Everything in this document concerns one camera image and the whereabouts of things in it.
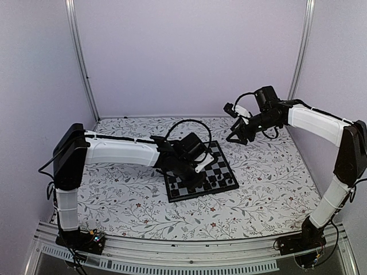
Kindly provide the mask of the black chess queen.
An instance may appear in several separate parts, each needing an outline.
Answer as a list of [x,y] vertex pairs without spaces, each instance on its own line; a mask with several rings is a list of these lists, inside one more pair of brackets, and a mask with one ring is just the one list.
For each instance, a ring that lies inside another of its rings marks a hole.
[[204,180],[203,180],[203,186],[209,186],[209,182],[207,181],[207,179],[205,178]]

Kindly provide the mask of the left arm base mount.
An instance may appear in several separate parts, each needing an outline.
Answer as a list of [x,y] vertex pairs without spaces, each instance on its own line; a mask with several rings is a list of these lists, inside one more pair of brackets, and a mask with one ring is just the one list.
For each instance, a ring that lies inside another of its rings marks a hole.
[[56,244],[59,246],[96,255],[102,255],[105,242],[105,233],[97,229],[91,231],[60,229],[56,238]]

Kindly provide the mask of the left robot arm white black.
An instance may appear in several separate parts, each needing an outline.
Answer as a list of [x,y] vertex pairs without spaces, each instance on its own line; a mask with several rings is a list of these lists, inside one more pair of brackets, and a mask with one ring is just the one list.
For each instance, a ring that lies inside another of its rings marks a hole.
[[38,169],[49,176],[56,192],[56,211],[63,239],[72,248],[85,244],[78,231],[77,192],[84,166],[89,164],[136,164],[172,172],[184,183],[196,186],[203,181],[201,171],[213,160],[208,147],[194,133],[181,140],[167,136],[136,137],[108,136],[87,131],[74,123],[53,151],[52,158]]

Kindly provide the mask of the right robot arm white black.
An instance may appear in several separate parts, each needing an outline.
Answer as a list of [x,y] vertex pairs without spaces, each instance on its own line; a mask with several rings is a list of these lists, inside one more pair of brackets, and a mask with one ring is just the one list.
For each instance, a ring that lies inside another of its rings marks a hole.
[[360,183],[366,182],[366,123],[343,119],[301,99],[281,99],[272,86],[239,95],[224,104],[232,125],[226,140],[251,145],[259,137],[277,140],[286,130],[320,196],[298,233],[286,239],[308,250],[319,245],[325,227],[342,213]]

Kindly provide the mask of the black silver chess board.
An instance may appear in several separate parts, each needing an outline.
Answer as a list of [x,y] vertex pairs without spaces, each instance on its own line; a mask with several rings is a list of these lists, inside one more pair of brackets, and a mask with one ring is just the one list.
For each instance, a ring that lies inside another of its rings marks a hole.
[[179,177],[172,172],[164,176],[169,203],[194,199],[209,194],[223,193],[239,188],[238,181],[229,166],[227,159],[218,143],[210,143],[210,154],[215,158],[212,164],[204,167],[205,179],[200,187],[189,191]]

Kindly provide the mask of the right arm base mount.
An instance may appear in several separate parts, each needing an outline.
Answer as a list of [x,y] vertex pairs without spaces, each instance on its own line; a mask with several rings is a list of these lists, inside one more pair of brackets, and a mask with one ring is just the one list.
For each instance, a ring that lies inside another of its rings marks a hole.
[[275,243],[283,256],[325,246],[326,239],[323,234],[314,239],[306,239],[302,237],[301,233],[296,233],[279,237]]

